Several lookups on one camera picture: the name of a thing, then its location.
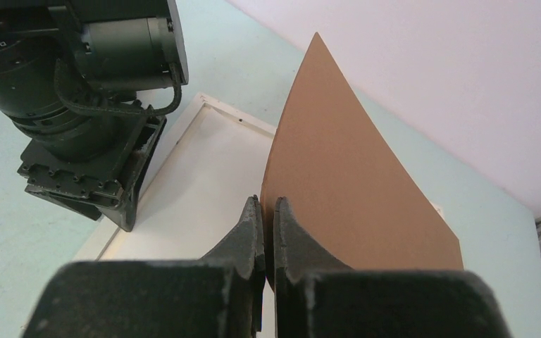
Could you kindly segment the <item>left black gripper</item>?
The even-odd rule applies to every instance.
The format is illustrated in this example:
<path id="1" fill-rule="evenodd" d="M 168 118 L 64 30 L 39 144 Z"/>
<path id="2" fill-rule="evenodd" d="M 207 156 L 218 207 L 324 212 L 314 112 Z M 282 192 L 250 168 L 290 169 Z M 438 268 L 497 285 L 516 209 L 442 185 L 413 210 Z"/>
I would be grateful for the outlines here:
<path id="1" fill-rule="evenodd" d="M 25 191 L 92 220 L 105 216 L 130 232 L 139 191 L 166 122 L 164 116 L 124 120 L 117 142 L 84 163 L 57 159 L 32 141 L 18 169 L 27 180 Z"/>

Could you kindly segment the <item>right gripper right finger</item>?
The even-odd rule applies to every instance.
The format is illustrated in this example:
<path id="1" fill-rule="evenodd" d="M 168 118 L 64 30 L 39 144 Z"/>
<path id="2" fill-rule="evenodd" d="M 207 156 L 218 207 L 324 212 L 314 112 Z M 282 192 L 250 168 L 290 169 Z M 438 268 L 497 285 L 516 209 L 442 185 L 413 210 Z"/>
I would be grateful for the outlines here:
<path id="1" fill-rule="evenodd" d="M 277 337 L 509 337 L 492 290 L 455 270 L 355 270 L 280 197 L 273 220 Z"/>

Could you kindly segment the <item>brown backing board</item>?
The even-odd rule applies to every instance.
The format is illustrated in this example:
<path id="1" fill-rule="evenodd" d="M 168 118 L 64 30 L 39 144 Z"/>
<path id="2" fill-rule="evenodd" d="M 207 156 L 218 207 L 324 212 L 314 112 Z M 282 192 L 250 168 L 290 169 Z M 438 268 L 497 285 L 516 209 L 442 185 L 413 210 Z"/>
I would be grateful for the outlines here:
<path id="1" fill-rule="evenodd" d="M 414 182 L 315 34 L 261 185 L 265 235 L 285 197 L 298 223 L 355 270 L 464 269 L 458 237 Z"/>

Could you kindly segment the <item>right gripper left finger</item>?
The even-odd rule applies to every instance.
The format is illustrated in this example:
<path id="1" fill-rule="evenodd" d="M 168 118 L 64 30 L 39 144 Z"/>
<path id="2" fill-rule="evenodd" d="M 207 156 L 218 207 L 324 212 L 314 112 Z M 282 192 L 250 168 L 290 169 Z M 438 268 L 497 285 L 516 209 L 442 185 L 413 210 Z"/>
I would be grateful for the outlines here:
<path id="1" fill-rule="evenodd" d="M 261 206 L 195 260 L 77 261 L 50 279 L 24 337 L 255 337 L 262 329 Z"/>

